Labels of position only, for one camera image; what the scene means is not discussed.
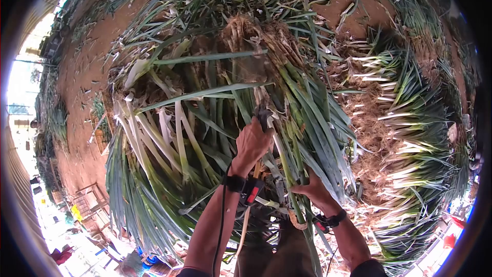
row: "black wristband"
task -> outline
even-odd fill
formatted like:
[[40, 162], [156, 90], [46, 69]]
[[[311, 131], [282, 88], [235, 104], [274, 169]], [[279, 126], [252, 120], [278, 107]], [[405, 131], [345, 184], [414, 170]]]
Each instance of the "black wristband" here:
[[326, 219], [326, 223], [330, 228], [334, 228], [340, 224], [340, 222], [347, 217], [347, 212], [342, 209], [337, 215], [330, 216]]
[[229, 173], [229, 169], [231, 168], [231, 164], [227, 167], [224, 177], [222, 178], [222, 182], [220, 184], [227, 186], [231, 192], [241, 193], [243, 191], [244, 185], [246, 185], [246, 179], [240, 177], [239, 175], [227, 175]]

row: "black watch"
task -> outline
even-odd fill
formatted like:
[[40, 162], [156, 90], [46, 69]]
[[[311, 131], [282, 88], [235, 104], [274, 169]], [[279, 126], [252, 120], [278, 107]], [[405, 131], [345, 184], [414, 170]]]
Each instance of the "black watch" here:
[[341, 212], [337, 215], [330, 216], [328, 218], [318, 214], [312, 218], [312, 222], [319, 228], [319, 230], [323, 231], [323, 233], [329, 233], [330, 228], [338, 226], [345, 217], [347, 217], [347, 212], [345, 210], [341, 210]]
[[342, 209], [340, 213], [337, 215], [330, 216], [329, 218], [326, 219], [326, 223], [328, 224], [328, 227], [334, 228], [340, 224], [340, 222], [347, 217], [347, 212]]
[[239, 175], [224, 175], [220, 184], [227, 186], [231, 192], [241, 193], [246, 185], [246, 179]]

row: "dirt ground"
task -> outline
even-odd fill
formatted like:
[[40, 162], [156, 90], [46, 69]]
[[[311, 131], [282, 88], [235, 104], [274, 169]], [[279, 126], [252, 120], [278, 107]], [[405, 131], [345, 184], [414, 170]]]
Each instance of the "dirt ground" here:
[[[347, 9], [347, 7], [354, 3], [354, 0], [331, 0], [330, 5], [317, 5], [313, 6], [313, 11], [326, 18], [330, 30], [335, 31], [338, 26], [341, 13]], [[347, 17], [342, 26], [339, 39], [344, 37], [347, 39], [364, 39], [367, 34], [367, 26], [373, 28], [391, 27], [391, 17], [395, 16], [395, 10], [388, 0], [359, 0], [356, 11]]]
[[[85, 0], [80, 9], [77, 9], [70, 26], [72, 29], [95, 1], [97, 0]], [[57, 85], [69, 113], [67, 140], [70, 153], [65, 155], [57, 148], [57, 157], [61, 180], [69, 194], [74, 194], [76, 190], [95, 182], [106, 193], [104, 164], [107, 155], [101, 156], [95, 140], [89, 144], [93, 129], [91, 123], [85, 121], [89, 119], [95, 93], [107, 87], [107, 70], [111, 65], [111, 59], [103, 67], [104, 58], [100, 58], [106, 55], [112, 42], [126, 29], [133, 19], [133, 14], [139, 11], [146, 1], [134, 0], [131, 7], [126, 3], [116, 11], [114, 17], [106, 15], [104, 19], [99, 20], [86, 37], [96, 42], [92, 47], [91, 43], [86, 43], [80, 55], [75, 55], [78, 42], [71, 43], [68, 39], [64, 45]], [[81, 93], [81, 90], [85, 92], [89, 89], [90, 93]]]

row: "corrugated roof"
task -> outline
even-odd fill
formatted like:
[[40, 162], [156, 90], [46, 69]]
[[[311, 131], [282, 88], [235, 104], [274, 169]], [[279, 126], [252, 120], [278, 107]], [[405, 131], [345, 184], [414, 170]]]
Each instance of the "corrugated roof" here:
[[5, 138], [7, 140], [6, 148], [8, 151], [6, 154], [6, 162], [8, 175], [10, 176], [12, 185], [15, 189], [15, 194], [17, 194], [16, 204], [19, 206], [19, 211], [24, 215], [24, 220], [27, 222], [27, 227], [24, 229], [23, 235], [29, 238], [33, 246], [37, 246], [38, 250], [43, 251], [43, 253], [38, 256], [45, 261], [46, 266], [50, 267], [52, 276], [61, 276], [57, 264], [50, 256], [43, 234], [41, 233], [36, 209], [34, 208], [33, 191], [31, 190], [31, 185], [29, 183], [29, 173], [17, 154], [10, 127], [7, 126], [3, 132], [5, 133]]
[[27, 39], [28, 35], [34, 30], [36, 25], [49, 13], [53, 12], [55, 6], [60, 0], [38, 0], [38, 3], [34, 6], [34, 9], [28, 15], [26, 24], [22, 31], [21, 40], [17, 47], [17, 53], [20, 52], [22, 44]]

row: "finger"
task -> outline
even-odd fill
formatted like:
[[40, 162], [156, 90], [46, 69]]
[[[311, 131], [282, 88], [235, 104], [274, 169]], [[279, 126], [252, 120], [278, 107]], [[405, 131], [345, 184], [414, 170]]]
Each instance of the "finger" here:
[[304, 167], [308, 171], [308, 174], [309, 174], [310, 177], [311, 177], [311, 175], [314, 175], [315, 174], [314, 173], [314, 170], [310, 166], [308, 166], [306, 163], [304, 163]]
[[309, 174], [310, 184], [312, 183], [313, 185], [317, 185], [317, 184], [319, 184], [319, 182], [321, 182], [321, 179], [319, 178], [319, 176], [316, 173], [314, 173], [314, 170], [313, 169], [311, 169], [309, 167], [307, 171], [308, 171], [308, 174]]
[[274, 137], [274, 133], [275, 133], [275, 129], [274, 129], [273, 127], [268, 128], [268, 129], [265, 131], [265, 135], [266, 135], [268, 138], [273, 138], [273, 137]]
[[290, 191], [295, 194], [307, 195], [307, 185], [296, 185], [290, 188]]
[[258, 125], [258, 124], [260, 124], [260, 121], [258, 120], [258, 117], [254, 115], [251, 118], [251, 125]]

